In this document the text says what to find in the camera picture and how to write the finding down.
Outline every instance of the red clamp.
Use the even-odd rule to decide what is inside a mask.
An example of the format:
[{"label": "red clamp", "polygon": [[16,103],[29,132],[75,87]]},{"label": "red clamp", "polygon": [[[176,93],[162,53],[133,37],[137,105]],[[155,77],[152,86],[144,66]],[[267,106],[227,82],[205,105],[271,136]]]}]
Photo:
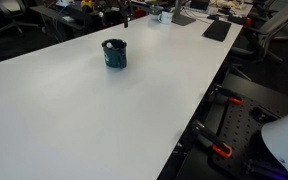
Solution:
[{"label": "red clamp", "polygon": [[228,98],[228,100],[231,102],[231,103],[234,103],[234,104],[237,104],[237,105],[242,105],[243,104],[243,100],[239,100],[239,99],[235,99],[235,98]]},{"label": "red clamp", "polygon": [[223,143],[225,145],[225,147],[227,147],[227,149],[229,149],[229,152],[226,153],[224,151],[222,151],[220,148],[218,148],[215,144],[213,144],[212,149],[213,151],[215,151],[217,154],[219,154],[220,156],[222,156],[225,159],[228,159],[229,157],[232,156],[232,148],[230,146],[228,146],[227,144]]}]

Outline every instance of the keyboard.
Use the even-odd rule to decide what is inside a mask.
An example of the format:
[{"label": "keyboard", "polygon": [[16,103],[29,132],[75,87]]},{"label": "keyboard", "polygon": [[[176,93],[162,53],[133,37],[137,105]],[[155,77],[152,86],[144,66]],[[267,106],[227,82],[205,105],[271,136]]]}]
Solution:
[{"label": "keyboard", "polygon": [[231,28],[231,23],[215,20],[204,32],[204,36],[215,39],[218,41],[224,41],[228,31]]}]

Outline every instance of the monitor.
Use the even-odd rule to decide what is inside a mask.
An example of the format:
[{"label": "monitor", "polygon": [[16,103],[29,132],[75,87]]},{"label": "monitor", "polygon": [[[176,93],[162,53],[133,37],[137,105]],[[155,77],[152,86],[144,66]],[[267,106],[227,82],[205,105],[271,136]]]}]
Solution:
[{"label": "monitor", "polygon": [[210,0],[191,0],[190,8],[206,11],[209,4]]},{"label": "monitor", "polygon": [[186,26],[195,22],[196,20],[181,14],[182,10],[182,0],[176,0],[175,2],[175,11],[173,14],[172,22],[181,26]]}]

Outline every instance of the mug handle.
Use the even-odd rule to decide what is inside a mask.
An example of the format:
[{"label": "mug handle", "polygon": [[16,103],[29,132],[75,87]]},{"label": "mug handle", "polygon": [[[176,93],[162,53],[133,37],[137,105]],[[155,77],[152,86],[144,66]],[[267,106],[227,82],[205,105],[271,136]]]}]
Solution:
[{"label": "mug handle", "polygon": [[120,68],[124,68],[125,67],[125,61],[123,61],[125,54],[124,53],[118,53],[119,56],[119,62],[118,65]]},{"label": "mug handle", "polygon": [[157,16],[157,20],[158,20],[159,22],[162,22],[161,17],[162,17],[162,14],[159,14],[159,15]]}]

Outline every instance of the computer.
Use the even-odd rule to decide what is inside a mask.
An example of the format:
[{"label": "computer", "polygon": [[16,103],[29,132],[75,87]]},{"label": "computer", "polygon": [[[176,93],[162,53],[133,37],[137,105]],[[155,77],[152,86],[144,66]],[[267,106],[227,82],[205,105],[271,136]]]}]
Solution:
[{"label": "computer", "polygon": [[210,0],[191,0],[190,8],[206,11]]},{"label": "computer", "polygon": [[224,41],[228,31],[230,30],[231,23],[215,20],[213,23],[206,29],[204,36],[211,38],[217,41]]}]

